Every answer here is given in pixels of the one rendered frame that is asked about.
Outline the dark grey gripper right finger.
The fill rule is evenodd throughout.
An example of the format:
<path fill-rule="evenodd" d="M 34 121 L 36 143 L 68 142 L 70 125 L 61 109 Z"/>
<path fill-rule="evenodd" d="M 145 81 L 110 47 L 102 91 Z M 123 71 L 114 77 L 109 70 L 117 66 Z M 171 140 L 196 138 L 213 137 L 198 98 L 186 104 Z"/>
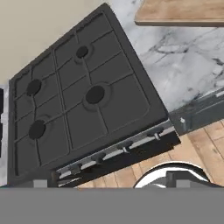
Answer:
<path fill-rule="evenodd" d="M 189 171 L 168 171 L 166 173 L 166 186 L 169 188 L 190 188 L 207 185 L 207 181 L 195 177 Z"/>

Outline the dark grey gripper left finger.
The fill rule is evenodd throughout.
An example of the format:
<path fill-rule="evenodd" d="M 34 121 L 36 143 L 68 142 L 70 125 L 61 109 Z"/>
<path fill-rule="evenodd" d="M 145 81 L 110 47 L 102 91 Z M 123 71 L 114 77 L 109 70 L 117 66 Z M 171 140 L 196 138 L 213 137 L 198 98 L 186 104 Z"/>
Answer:
<path fill-rule="evenodd" d="M 32 181 L 24 182 L 17 185 L 17 188 L 57 188 L 58 187 L 58 173 L 52 172 L 47 179 L 34 179 Z"/>

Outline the dark grey drawer front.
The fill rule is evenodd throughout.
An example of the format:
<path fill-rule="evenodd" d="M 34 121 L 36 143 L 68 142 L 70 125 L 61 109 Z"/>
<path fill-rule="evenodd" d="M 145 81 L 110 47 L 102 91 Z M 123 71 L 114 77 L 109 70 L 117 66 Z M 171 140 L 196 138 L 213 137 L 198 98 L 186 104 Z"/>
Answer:
<path fill-rule="evenodd" d="M 173 110 L 170 116 L 180 136 L 224 119 L 224 88 Z M 180 122 L 181 116 L 186 124 Z"/>

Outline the wooden cutting board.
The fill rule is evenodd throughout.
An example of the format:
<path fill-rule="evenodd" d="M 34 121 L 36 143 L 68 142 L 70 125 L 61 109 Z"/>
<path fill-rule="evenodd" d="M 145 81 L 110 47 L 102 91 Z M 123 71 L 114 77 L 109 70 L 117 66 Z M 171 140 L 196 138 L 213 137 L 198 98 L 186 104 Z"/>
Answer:
<path fill-rule="evenodd" d="M 135 23 L 142 26 L 224 27 L 224 0 L 143 0 Z"/>

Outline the white and black round thing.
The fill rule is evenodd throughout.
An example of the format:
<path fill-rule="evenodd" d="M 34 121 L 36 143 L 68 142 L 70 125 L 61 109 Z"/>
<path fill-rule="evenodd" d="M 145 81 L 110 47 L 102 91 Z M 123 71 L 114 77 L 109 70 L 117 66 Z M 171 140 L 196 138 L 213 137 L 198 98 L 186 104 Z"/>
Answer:
<path fill-rule="evenodd" d="M 167 172 L 174 172 L 177 179 L 181 180 L 198 180 L 210 182 L 209 177 L 200 166 L 184 161 L 171 161 L 164 162 L 150 168 L 134 184 L 134 188 L 143 188 L 148 185 L 166 188 Z"/>

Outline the dark hob knob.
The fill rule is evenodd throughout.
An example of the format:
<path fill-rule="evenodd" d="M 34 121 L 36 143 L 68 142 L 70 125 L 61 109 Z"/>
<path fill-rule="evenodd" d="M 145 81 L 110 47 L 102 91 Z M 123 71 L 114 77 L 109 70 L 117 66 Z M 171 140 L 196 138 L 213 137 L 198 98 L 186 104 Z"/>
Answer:
<path fill-rule="evenodd" d="M 82 167 L 82 164 L 74 164 L 74 165 L 71 165 L 69 167 L 69 171 L 75 175 L 77 173 L 80 173 L 81 172 L 81 167 Z"/>
<path fill-rule="evenodd" d="M 127 141 L 125 143 L 120 143 L 116 146 L 118 150 L 122 150 L 124 153 L 130 152 L 130 146 L 133 144 L 132 141 Z"/>
<path fill-rule="evenodd" d="M 147 134 L 148 137 L 154 137 L 156 140 L 160 140 L 160 134 L 163 132 L 163 129 L 156 129 Z"/>
<path fill-rule="evenodd" d="M 105 158 L 106 154 L 104 152 L 98 153 L 91 157 L 92 161 L 95 161 L 98 165 L 103 163 L 103 159 Z"/>

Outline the black oven door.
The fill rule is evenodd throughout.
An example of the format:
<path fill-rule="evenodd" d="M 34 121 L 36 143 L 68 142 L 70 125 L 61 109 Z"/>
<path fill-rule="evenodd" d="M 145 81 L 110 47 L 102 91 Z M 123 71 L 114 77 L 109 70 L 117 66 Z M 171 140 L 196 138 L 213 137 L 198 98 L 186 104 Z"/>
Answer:
<path fill-rule="evenodd" d="M 57 179 L 58 187 L 76 187 L 91 180 L 116 172 L 125 167 L 141 162 L 145 159 L 155 157 L 161 153 L 170 151 L 174 146 L 180 144 L 179 136 L 175 131 L 161 136 L 159 140 L 153 139 L 143 143 L 128 153 L 121 153 L 109 158 L 101 164 L 94 164 L 76 174 L 70 174 L 62 179 Z"/>

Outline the black thing at worktop edge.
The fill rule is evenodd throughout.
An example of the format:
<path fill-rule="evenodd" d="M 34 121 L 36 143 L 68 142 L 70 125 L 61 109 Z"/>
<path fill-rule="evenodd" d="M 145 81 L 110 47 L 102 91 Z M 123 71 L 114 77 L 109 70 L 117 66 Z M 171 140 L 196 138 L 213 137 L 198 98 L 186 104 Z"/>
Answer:
<path fill-rule="evenodd" d="M 3 124 L 1 117 L 3 112 L 4 112 L 4 90 L 0 88 L 0 157 L 2 156 Z"/>

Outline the dark grey gas hob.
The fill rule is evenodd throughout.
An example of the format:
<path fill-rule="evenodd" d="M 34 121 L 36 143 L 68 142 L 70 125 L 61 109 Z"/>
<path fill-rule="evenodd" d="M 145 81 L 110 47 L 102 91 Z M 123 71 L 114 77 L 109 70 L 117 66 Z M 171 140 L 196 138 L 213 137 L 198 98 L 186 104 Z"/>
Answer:
<path fill-rule="evenodd" d="M 115 13 L 103 3 L 9 81 L 10 186 L 113 157 L 169 114 Z"/>

